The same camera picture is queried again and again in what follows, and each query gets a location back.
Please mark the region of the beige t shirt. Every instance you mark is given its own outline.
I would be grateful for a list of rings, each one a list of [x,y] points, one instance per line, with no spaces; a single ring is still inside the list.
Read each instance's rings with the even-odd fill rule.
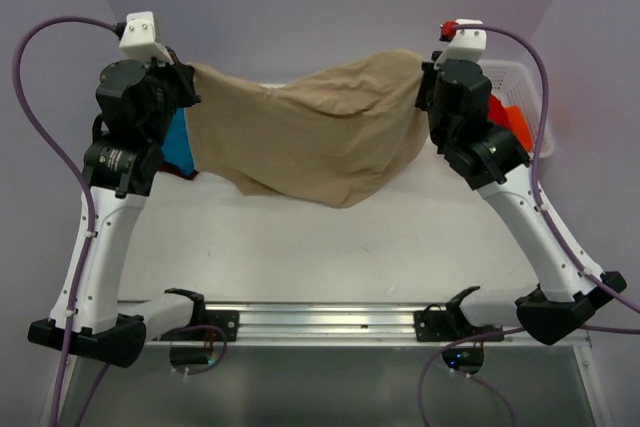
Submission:
[[[428,139],[415,106],[422,63],[408,50],[384,51],[281,87],[195,64],[201,101],[186,110],[195,167],[244,195],[352,207],[406,169]]]

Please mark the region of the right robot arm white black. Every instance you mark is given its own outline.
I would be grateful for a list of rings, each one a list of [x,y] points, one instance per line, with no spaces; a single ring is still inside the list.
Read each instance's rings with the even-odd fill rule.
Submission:
[[[416,106],[426,112],[439,155],[504,222],[531,265],[537,285],[522,293],[468,287],[436,318],[455,339],[521,327],[545,345],[578,330],[627,284],[605,272],[568,231],[540,186],[527,150],[489,118],[492,84],[468,60],[425,62]]]

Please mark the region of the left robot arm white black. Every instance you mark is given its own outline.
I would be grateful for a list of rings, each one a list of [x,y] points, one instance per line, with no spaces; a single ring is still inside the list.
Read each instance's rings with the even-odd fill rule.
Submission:
[[[101,72],[76,245],[54,307],[29,327],[31,343],[126,368],[150,340],[172,331],[193,340],[207,330],[204,297],[193,291],[170,288],[136,307],[118,306],[132,233],[164,163],[170,123],[178,109],[200,101],[193,73],[174,53],[166,61],[121,60]]]

